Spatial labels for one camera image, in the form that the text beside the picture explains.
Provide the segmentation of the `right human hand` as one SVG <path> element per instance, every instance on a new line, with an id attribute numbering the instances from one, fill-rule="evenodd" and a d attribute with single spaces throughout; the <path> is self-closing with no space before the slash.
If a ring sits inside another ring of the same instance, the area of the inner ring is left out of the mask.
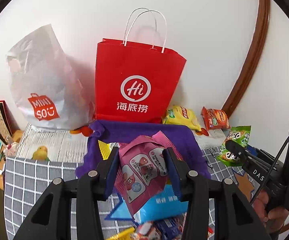
<path id="1" fill-rule="evenodd" d="M 253 202 L 253 208 L 267 232 L 274 233 L 281 230 L 289 215 L 289 211 L 279 206 L 267 212 L 266 207 L 268 202 L 268 194 L 266 191 L 261 190 Z"/>

